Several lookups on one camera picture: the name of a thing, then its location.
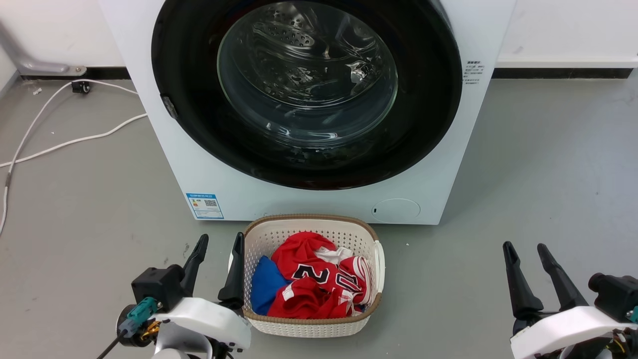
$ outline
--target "metal leg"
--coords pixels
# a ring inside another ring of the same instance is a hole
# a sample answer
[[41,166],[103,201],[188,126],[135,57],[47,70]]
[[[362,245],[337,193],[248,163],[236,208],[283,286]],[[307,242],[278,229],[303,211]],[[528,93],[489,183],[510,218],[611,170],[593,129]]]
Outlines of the metal leg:
[[4,48],[20,75],[23,76],[81,76],[86,72],[85,66],[47,63],[34,59],[18,46],[2,24],[0,24],[0,47]]

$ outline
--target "white washing machine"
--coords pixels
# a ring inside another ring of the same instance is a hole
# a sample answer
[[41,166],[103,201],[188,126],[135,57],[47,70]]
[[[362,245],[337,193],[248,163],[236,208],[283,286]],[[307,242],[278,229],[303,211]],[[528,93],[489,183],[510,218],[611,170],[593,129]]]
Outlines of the white washing machine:
[[516,0],[102,0],[199,220],[437,224]]

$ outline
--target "laundry basket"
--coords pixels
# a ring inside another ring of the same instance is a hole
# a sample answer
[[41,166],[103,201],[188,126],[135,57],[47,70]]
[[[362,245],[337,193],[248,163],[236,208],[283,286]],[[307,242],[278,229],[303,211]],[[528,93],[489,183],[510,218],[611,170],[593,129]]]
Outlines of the laundry basket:
[[[287,319],[260,316],[252,311],[250,294],[253,274],[262,256],[270,257],[292,234],[314,232],[337,247],[351,249],[366,258],[370,267],[370,294],[374,300],[363,314],[339,319]],[[381,302],[385,280],[383,247],[375,231],[365,222],[333,215],[277,215],[260,218],[244,233],[244,315],[260,332],[301,338],[345,337],[359,332]]]

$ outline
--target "black round door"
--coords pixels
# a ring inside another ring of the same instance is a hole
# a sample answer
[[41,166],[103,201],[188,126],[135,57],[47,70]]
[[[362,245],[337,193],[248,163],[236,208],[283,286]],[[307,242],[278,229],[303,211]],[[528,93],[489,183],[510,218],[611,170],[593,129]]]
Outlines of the black round door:
[[461,97],[459,52],[427,0],[166,0],[152,65],[171,115],[264,181],[335,190],[423,159]]

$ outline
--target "pile of laundry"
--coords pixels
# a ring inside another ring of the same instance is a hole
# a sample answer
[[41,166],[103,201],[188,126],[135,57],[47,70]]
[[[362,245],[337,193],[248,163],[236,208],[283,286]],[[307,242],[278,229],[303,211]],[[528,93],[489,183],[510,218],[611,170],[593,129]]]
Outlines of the pile of laundry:
[[253,312],[270,317],[332,319],[357,316],[370,298],[366,259],[312,232],[288,237],[252,280]]

